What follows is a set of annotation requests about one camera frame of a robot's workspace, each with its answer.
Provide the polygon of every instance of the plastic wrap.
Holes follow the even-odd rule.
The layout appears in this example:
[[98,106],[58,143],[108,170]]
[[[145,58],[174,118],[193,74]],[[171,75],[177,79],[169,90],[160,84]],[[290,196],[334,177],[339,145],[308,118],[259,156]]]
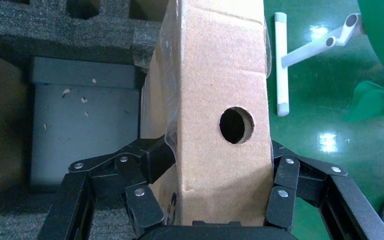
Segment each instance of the plastic wrap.
[[[181,13],[181,6],[176,0],[175,11],[169,10],[167,6],[164,21],[159,31],[159,39],[157,41],[157,49],[155,54],[161,54],[162,59],[158,62],[161,91],[166,97],[166,129],[165,142],[171,147],[175,156],[177,156],[177,129],[178,129],[178,108],[180,99],[180,65],[184,49],[178,40],[182,41],[185,37],[184,26],[178,27],[182,23],[186,23],[186,13]],[[272,50],[270,45],[269,33],[267,31],[267,23],[264,19],[265,28],[265,49],[266,49],[266,77],[268,78],[272,72]],[[180,54],[175,54],[175,51],[180,50]]]

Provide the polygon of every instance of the screw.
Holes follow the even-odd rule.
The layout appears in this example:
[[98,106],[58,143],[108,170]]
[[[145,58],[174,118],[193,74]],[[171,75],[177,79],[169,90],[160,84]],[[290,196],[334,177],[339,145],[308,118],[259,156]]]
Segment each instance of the screw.
[[288,193],[285,190],[279,190],[277,193],[282,197],[282,198],[287,198]]
[[75,169],[81,169],[81,168],[83,168],[84,165],[85,164],[83,162],[78,162],[78,163],[74,164],[74,168]]
[[143,188],[138,188],[134,191],[134,194],[138,197],[143,196],[145,194],[145,190]]
[[331,169],[336,172],[336,173],[340,173],[341,172],[341,169],[339,167],[336,167],[336,166],[333,166],[331,167]]

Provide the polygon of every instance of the white pvc pipe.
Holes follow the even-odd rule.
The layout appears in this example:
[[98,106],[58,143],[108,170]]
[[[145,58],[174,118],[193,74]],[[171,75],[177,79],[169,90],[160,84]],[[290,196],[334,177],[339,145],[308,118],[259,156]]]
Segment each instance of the white pvc pipe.
[[312,56],[323,53],[324,51],[335,46],[335,44],[336,44],[336,37],[334,36],[314,40],[288,53],[286,56],[284,56],[281,60],[282,66],[284,68],[287,68],[291,65],[294,65],[303,60],[311,58]]
[[326,36],[315,39],[312,42],[286,54],[282,58],[282,67],[287,68],[303,60],[323,53],[334,46],[344,46],[351,37],[365,34],[362,18],[358,13],[349,15],[343,26],[329,32]]
[[276,43],[276,89],[277,115],[283,117],[289,114],[288,67],[282,66],[282,58],[288,54],[286,14],[274,14],[274,31]]

